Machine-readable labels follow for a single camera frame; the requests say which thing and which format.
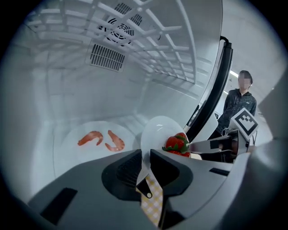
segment ceiling light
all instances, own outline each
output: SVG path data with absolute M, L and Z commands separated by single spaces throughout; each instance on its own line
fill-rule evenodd
M 233 72 L 232 70 L 230 70 L 230 74 L 232 74 L 235 77 L 238 77 L 238 74 L 236 74 L 235 72 Z

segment ceiling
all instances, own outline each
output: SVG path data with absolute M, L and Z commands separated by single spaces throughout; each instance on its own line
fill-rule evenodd
M 221 35 L 234 49 L 231 70 L 251 73 L 253 86 L 249 91 L 259 104 L 286 68 L 288 59 L 284 46 L 265 18 L 244 0 L 223 0 Z M 234 88 L 238 88 L 238 79 L 230 74 L 225 91 Z

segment plate with shrimp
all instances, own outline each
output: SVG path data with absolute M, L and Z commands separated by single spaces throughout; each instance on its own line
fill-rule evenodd
M 56 177 L 74 166 L 138 149 L 135 136 L 123 126 L 107 121 L 93 121 L 77 126 L 54 152 Z

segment shrimp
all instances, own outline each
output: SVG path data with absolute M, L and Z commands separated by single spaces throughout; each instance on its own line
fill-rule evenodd
M 109 144 L 105 143 L 106 147 L 112 152 L 118 152 L 124 149 L 125 143 L 122 139 L 117 137 L 111 130 L 108 130 L 109 136 L 112 138 L 112 141 L 116 145 L 116 147 L 111 147 Z
M 102 133 L 98 132 L 98 131 L 91 131 L 90 133 L 88 133 L 86 136 L 84 136 L 80 141 L 78 141 L 78 145 L 84 145 L 85 143 L 92 141 L 95 138 L 99 138 L 99 141 L 97 142 L 97 146 L 101 144 L 102 140 L 103 140 L 103 135 Z

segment plate with strawberries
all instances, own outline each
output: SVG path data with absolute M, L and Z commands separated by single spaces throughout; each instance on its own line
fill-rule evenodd
M 189 157 L 187 143 L 187 136 L 177 122 L 166 116 L 157 116 L 146 124 L 142 132 L 142 157 L 145 161 L 150 155 L 151 149 L 162 149 L 173 154 Z

